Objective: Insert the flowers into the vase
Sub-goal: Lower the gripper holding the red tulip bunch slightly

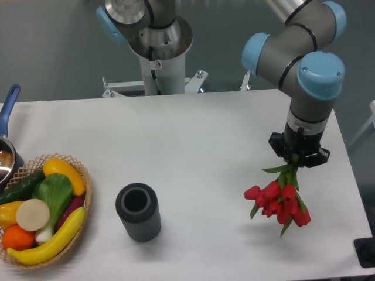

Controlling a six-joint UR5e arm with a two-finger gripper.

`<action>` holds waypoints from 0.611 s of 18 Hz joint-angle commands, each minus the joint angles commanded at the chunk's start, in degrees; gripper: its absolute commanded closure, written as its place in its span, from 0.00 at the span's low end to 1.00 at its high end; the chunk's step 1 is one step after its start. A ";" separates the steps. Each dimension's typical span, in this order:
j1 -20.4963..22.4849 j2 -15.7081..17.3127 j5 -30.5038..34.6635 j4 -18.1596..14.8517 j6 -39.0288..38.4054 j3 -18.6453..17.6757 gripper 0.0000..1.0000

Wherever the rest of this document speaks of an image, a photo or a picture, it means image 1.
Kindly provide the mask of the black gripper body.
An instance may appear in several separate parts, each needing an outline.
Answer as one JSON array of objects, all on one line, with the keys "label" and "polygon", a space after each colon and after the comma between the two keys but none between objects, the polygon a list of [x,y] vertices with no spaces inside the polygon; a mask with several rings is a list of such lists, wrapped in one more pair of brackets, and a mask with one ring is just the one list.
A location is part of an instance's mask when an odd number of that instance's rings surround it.
[{"label": "black gripper body", "polygon": [[276,155],[288,164],[307,168],[325,164],[330,151],[321,147],[323,132],[315,135],[306,133],[307,130],[302,127],[294,131],[290,126],[286,126],[283,133],[271,134],[269,144]]}]

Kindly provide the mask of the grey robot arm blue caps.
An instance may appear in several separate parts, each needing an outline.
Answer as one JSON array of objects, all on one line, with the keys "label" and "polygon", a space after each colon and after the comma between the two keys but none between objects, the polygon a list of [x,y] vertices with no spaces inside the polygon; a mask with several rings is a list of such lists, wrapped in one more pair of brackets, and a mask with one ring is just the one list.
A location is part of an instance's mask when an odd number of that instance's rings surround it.
[{"label": "grey robot arm blue caps", "polygon": [[[285,24],[277,37],[251,36],[241,55],[243,66],[291,98],[283,133],[269,144],[286,162],[315,167],[328,161],[321,147],[345,67],[323,48],[346,27],[343,8],[332,1],[269,1]],[[187,94],[198,88],[185,80],[185,55],[193,42],[188,22],[176,14],[174,1],[105,1],[96,17],[110,38],[127,43],[138,56],[146,95]]]}]

